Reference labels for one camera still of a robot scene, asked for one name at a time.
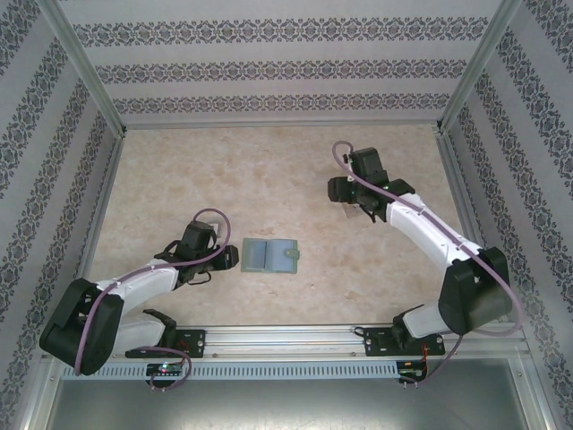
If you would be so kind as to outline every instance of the red wire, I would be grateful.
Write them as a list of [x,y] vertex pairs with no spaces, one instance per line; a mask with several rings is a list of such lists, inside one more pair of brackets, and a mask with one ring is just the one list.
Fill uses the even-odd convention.
[[[189,345],[187,345],[187,343],[184,340],[179,340],[179,345],[181,345],[184,348],[184,352],[189,354]],[[181,362],[179,363],[180,366],[182,366],[185,363],[185,359],[181,358]]]
[[426,369],[428,368],[428,347],[426,347],[425,343],[422,346],[422,354],[423,354],[422,361],[424,362],[422,372],[425,372]]

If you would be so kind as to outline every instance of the beige floor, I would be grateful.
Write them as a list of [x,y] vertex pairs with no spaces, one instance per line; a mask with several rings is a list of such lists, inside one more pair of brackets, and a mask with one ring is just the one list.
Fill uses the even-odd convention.
[[217,207],[244,237],[298,240],[296,275],[214,272],[213,281],[155,297],[180,324],[387,323],[436,299],[437,270],[388,224],[348,219],[326,184],[341,172],[334,141],[374,146],[390,178],[408,181],[460,230],[430,126],[132,131],[127,134],[91,280],[123,274]]

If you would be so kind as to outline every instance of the small wallet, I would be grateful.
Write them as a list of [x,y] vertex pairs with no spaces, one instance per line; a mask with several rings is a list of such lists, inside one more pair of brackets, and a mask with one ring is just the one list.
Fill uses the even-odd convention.
[[296,273],[298,244],[291,239],[243,239],[241,271]]

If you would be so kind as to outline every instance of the damask wallpaper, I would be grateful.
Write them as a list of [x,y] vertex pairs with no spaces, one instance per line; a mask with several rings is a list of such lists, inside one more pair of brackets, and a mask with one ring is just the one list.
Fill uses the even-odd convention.
[[32,0],[0,2],[0,429],[80,269],[115,136]]
[[62,1],[128,125],[437,120],[500,0]]
[[552,412],[573,428],[573,12],[525,1],[449,130],[487,245],[508,256]]

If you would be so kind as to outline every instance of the mounting plate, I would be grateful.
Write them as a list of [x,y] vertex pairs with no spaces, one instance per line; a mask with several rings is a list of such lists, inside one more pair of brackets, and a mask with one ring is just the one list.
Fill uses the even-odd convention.
[[443,356],[446,353],[443,338],[439,334],[415,339],[406,344],[404,349],[394,340],[390,327],[356,327],[355,334],[364,339],[367,357],[422,356],[424,346],[427,356]]
[[[177,329],[173,349],[179,349],[189,358],[203,358],[205,351],[205,330]],[[142,351],[132,349],[125,352],[127,358],[181,358],[177,354],[159,351]]]

